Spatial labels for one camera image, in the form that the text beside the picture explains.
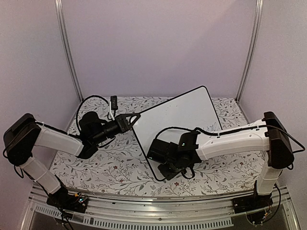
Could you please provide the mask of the white whiteboard black frame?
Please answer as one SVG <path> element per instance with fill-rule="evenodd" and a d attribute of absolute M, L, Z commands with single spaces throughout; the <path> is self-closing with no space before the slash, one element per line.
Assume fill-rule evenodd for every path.
<path fill-rule="evenodd" d="M 159 131 L 167 127 L 205 131 L 222 130 L 217 112 L 205 86 L 197 87 L 179 96 L 140 112 L 133 125 L 133 133 L 144 156 Z"/>

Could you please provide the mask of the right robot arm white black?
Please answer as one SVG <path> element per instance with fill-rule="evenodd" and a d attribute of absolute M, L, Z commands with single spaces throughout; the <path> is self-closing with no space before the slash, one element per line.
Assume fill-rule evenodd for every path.
<path fill-rule="evenodd" d="M 255 193 L 248 199 L 252 209 L 266 202 L 282 170 L 294 162 L 290 135 L 273 112 L 265 112 L 262 119 L 240 128 L 208 132 L 196 127 L 183 131 L 178 143 L 154 138 L 146 156 L 159 163 L 158 170 L 167 180 L 217 156 L 247 151 L 266 153 L 266 162 L 254 185 Z"/>

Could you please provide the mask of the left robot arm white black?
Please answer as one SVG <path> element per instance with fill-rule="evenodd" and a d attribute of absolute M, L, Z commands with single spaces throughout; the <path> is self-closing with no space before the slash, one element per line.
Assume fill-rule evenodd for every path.
<path fill-rule="evenodd" d="M 78 123 L 80 133 L 72 135 L 44 125 L 26 113 L 4 133 L 4 156 L 52 194 L 61 208 L 67 208 L 71 204 L 70 195 L 61 190 L 60 180 L 33 155 L 33 150 L 50 149 L 87 160 L 98 151 L 100 143 L 131 130 L 140 117 L 139 113 L 119 114 L 106 121 L 96 112 L 87 112 Z"/>

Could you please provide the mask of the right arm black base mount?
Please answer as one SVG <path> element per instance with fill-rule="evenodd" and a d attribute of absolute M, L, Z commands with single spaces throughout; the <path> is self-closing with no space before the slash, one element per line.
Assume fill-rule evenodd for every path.
<path fill-rule="evenodd" d="M 269 195 L 258 195 L 257 193 L 253 193 L 251 195 L 232 199 L 233 209 L 236 214 L 269 207 L 272 204 L 272 193 Z"/>

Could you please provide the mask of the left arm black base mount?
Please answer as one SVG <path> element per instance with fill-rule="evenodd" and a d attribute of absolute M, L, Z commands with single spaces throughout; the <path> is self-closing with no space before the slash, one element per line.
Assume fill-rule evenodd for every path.
<path fill-rule="evenodd" d="M 88 205 L 88 195 L 69 194 L 67 189 L 58 190 L 54 194 L 48 194 L 47 204 L 59 209 L 85 213 Z"/>

